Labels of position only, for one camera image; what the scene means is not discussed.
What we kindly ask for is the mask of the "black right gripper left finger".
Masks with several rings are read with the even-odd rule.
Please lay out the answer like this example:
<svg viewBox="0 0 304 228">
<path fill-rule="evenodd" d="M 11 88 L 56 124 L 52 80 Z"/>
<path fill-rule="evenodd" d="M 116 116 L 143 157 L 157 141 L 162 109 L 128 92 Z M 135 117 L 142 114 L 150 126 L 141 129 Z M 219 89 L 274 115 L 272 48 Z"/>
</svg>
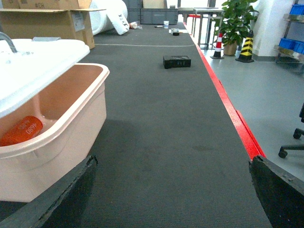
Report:
<svg viewBox="0 0 304 228">
<path fill-rule="evenodd" d="M 78 228 L 88 205 L 98 161 L 88 156 L 51 187 L 0 222 L 2 228 Z"/>
</svg>

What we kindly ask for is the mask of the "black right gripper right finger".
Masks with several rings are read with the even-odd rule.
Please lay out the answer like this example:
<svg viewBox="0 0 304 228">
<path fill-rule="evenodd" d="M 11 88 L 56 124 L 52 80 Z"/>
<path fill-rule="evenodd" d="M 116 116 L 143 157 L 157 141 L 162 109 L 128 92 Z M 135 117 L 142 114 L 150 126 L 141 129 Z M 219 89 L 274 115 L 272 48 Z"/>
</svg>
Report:
<svg viewBox="0 0 304 228">
<path fill-rule="evenodd" d="M 263 156 L 249 162 L 256 195 L 274 228 L 304 226 L 304 182 Z"/>
</svg>

